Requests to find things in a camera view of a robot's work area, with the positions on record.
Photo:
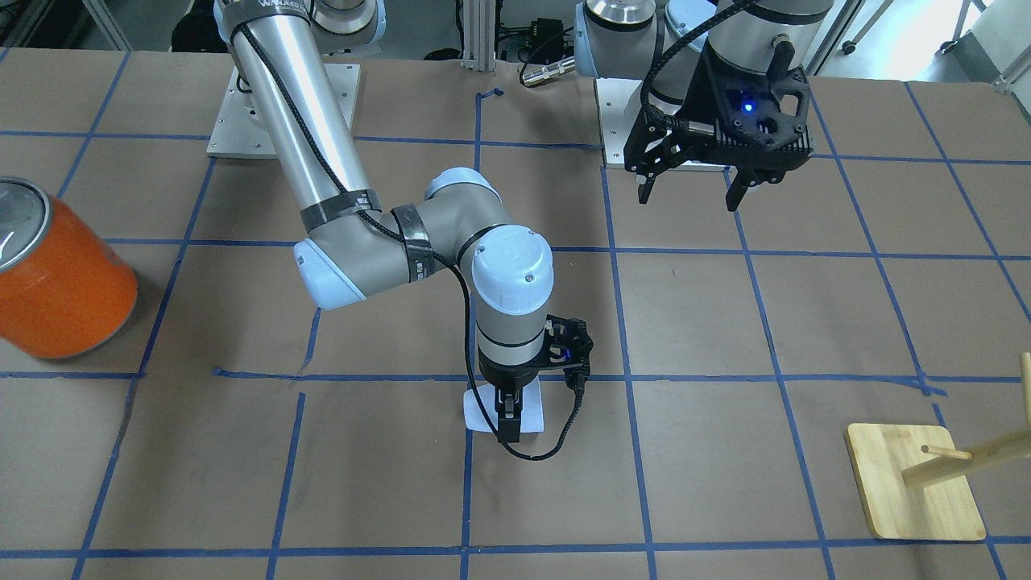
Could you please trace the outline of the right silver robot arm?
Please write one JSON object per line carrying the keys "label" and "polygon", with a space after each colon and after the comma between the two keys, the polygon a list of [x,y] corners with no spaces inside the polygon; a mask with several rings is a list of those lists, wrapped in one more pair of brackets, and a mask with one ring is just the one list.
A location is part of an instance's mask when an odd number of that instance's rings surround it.
{"label": "right silver robot arm", "polygon": [[544,353],[555,272],[544,235],[518,225],[471,168],[442,172],[421,203],[385,210],[358,158],[323,60],[383,36],[379,1],[217,1],[218,33],[246,81],[300,209],[294,247],[317,307],[330,311],[453,265],[475,300],[476,356],[492,404],[465,396],[468,429],[501,443],[544,429]]}

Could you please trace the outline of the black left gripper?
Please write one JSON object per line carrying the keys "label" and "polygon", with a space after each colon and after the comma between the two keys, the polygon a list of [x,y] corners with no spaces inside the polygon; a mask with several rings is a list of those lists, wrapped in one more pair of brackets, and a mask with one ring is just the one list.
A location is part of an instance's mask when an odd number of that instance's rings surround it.
{"label": "black left gripper", "polygon": [[766,175],[780,175],[809,160],[811,92],[804,69],[790,66],[794,56],[792,48],[776,48],[766,69],[749,71],[712,48],[703,49],[667,135],[660,136],[660,126],[643,118],[631,129],[625,168],[636,173],[638,202],[648,203],[657,176],[698,161],[736,167],[725,196],[734,213]]}

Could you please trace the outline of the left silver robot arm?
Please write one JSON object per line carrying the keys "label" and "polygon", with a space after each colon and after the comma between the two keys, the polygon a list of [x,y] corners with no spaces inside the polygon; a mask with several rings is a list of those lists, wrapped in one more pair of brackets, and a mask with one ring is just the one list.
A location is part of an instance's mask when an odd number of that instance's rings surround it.
{"label": "left silver robot arm", "polygon": [[621,163],[647,203],[688,162],[734,169],[725,196],[778,184],[814,153],[803,66],[830,1],[583,1],[573,54],[584,77],[636,81]]}

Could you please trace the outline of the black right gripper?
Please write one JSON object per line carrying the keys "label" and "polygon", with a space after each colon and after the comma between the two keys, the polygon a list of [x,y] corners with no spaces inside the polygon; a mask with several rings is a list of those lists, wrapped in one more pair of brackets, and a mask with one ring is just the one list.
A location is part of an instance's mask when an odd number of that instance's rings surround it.
{"label": "black right gripper", "polygon": [[494,387],[497,441],[501,444],[520,443],[524,388],[537,378],[539,371],[526,364],[501,366],[494,362],[483,362],[480,372],[487,384]]}

